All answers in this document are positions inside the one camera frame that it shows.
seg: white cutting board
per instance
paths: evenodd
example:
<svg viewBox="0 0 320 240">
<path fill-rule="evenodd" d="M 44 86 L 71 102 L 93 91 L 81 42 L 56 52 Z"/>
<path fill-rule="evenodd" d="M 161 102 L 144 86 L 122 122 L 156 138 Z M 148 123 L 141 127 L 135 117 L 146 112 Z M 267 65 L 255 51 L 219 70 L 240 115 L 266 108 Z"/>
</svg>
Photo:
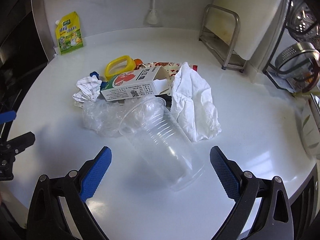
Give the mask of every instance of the white cutting board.
<svg viewBox="0 0 320 240">
<path fill-rule="evenodd" d="M 213 4 L 236 12 L 240 33 L 234 51 L 249 60 L 266 33 L 281 0 L 214 0 Z M 206 27 L 230 44 L 235 20 L 231 14 L 211 8 Z"/>
</svg>

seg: white table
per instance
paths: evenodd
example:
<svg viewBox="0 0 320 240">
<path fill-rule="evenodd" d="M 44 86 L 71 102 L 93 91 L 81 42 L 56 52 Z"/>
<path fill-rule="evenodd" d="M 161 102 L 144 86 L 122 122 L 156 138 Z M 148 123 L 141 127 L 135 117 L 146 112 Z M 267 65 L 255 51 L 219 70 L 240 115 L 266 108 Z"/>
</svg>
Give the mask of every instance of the white table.
<svg viewBox="0 0 320 240">
<path fill-rule="evenodd" d="M 87 205 L 111 240 L 211 239 L 234 205 L 210 164 L 210 149 L 218 145 L 258 178 L 281 176 L 290 197 L 316 163 L 300 141 L 299 102 L 272 85 L 255 85 L 239 72 L 220 69 L 197 35 L 165 28 L 114 31 L 88 37 L 83 49 L 55 57 L 23 100 L 9 134 L 9 139 L 29 131 L 36 135 L 35 144 L 16 157 L 14 180 L 5 182 L 13 195 L 28 208 L 41 174 L 65 176 L 108 146 L 112 163 Z M 205 172 L 180 192 L 164 188 L 125 138 L 102 138 L 83 128 L 82 111 L 73 106 L 76 81 L 92 71 L 103 74 L 121 55 L 197 64 L 212 88 L 222 133 L 195 143 Z"/>
</svg>

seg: green and yellow packaging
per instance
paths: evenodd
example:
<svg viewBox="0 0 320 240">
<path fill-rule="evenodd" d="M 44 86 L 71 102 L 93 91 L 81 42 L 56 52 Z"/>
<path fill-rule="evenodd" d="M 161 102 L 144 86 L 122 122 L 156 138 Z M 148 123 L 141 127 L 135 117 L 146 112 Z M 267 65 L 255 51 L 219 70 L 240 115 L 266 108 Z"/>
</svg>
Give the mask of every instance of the green and yellow packaging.
<svg viewBox="0 0 320 240">
<path fill-rule="evenodd" d="M 72 12 L 59 21 L 56 36 L 61 54 L 83 47 L 80 31 L 80 21 L 76 12 Z"/>
</svg>

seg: silver bolt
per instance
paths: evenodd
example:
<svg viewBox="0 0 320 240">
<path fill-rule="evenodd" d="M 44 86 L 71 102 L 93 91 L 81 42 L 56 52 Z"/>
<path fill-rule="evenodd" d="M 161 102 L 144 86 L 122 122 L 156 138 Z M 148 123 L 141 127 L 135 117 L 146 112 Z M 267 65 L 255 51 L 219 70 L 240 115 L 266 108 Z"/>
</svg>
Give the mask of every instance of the silver bolt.
<svg viewBox="0 0 320 240">
<path fill-rule="evenodd" d="M 275 176 L 275 181 L 278 182 L 278 183 L 281 183 L 282 182 L 282 179 L 278 176 Z"/>
<path fill-rule="evenodd" d="M 245 171 L 245 172 L 244 172 L 244 175 L 245 175 L 247 178 L 249 178 L 249 179 L 252 178 L 252 173 L 251 173 L 250 171 Z"/>
<path fill-rule="evenodd" d="M 39 178 L 39 181 L 45 181 L 47 178 L 46 175 L 41 175 L 40 178 Z"/>
<path fill-rule="evenodd" d="M 73 178 L 73 177 L 77 176 L 77 174 L 78 174 L 77 171 L 70 171 L 70 172 L 69 172 L 69 177 L 70 177 L 70 178 Z"/>
</svg>

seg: tiled wall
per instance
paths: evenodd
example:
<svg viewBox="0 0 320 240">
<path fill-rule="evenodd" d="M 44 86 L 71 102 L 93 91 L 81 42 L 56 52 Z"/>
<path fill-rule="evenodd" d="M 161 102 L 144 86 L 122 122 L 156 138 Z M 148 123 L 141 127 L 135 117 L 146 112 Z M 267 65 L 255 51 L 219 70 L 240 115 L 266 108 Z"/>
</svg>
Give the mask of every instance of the tiled wall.
<svg viewBox="0 0 320 240">
<path fill-rule="evenodd" d="M 160 18 L 157 27 L 199 30 L 204 7 L 212 0 L 156 0 Z M 112 30 L 150 26 L 145 18 L 151 0 L 44 0 L 53 40 L 55 21 L 76 11 L 84 37 Z"/>
</svg>

